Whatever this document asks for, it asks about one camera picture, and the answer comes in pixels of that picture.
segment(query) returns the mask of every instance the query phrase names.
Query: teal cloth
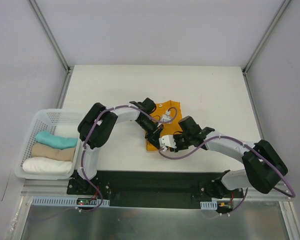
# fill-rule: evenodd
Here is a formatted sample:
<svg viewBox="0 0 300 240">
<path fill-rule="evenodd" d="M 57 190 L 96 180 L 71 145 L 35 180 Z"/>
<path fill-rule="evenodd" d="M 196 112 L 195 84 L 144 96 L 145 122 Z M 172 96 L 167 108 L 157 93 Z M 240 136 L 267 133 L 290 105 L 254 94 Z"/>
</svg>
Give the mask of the teal cloth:
<svg viewBox="0 0 300 240">
<path fill-rule="evenodd" d="M 69 149 L 77 146 L 78 138 L 55 136 L 48 131 L 40 131 L 35 136 L 38 143 L 54 149 Z"/>
</svg>

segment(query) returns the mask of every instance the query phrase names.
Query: white wall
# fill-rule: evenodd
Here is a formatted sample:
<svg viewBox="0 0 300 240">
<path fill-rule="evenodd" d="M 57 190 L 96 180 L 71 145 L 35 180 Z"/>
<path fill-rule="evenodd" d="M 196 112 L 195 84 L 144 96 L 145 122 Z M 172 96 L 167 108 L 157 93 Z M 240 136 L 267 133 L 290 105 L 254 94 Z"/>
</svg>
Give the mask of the white wall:
<svg viewBox="0 0 300 240">
<path fill-rule="evenodd" d="M 300 220 L 300 0 L 292 1 L 248 72 L 261 128 L 289 168 Z"/>
<path fill-rule="evenodd" d="M 69 65 L 244 67 L 283 0 L 37 0 Z"/>
<path fill-rule="evenodd" d="M 27 1 L 0 0 L 0 240 L 23 186 L 14 166 L 25 133 L 36 111 L 56 106 L 64 77 Z"/>
</svg>

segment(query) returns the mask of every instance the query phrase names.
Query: white plastic basket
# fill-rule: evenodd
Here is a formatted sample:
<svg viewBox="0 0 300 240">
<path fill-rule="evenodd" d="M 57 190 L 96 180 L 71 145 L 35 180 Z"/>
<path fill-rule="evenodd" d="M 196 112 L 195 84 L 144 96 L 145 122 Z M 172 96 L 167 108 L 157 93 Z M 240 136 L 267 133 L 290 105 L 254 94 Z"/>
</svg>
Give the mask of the white plastic basket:
<svg viewBox="0 0 300 240">
<path fill-rule="evenodd" d="M 40 180 L 58 180 L 69 178 L 73 174 L 76 165 L 80 146 L 79 133 L 77 129 L 84 116 L 85 115 L 83 112 L 66 109 L 44 109 L 38 111 L 32 119 L 30 128 L 23 142 L 18 163 L 14 170 L 15 175 L 19 178 Z M 30 174 L 25 172 L 22 168 L 24 161 L 32 157 L 31 149 L 37 142 L 35 139 L 37 133 L 44 130 L 49 131 L 56 136 L 78 138 L 71 170 L 66 175 Z"/>
</svg>

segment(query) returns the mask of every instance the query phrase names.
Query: brown rolled towel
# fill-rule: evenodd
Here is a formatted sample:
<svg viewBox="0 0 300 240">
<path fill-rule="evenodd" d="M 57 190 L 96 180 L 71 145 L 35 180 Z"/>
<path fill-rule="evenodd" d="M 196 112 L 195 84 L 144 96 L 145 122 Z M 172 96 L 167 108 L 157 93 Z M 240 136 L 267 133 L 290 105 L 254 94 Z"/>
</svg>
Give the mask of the brown rolled towel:
<svg viewBox="0 0 300 240">
<path fill-rule="evenodd" d="M 31 154 L 33 158 L 44 157 L 58 161 L 73 162 L 75 150 L 75 147 L 60 150 L 41 143 L 36 143 L 32 147 Z"/>
</svg>

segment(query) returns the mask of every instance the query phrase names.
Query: white cloth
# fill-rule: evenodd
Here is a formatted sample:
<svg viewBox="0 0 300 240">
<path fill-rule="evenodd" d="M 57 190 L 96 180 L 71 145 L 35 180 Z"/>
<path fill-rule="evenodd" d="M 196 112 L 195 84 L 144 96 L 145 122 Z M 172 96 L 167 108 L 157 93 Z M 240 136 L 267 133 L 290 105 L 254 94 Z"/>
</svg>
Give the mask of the white cloth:
<svg viewBox="0 0 300 240">
<path fill-rule="evenodd" d="M 65 175 L 70 172 L 71 166 L 71 161 L 32 157 L 24 161 L 22 168 L 28 174 Z"/>
</svg>

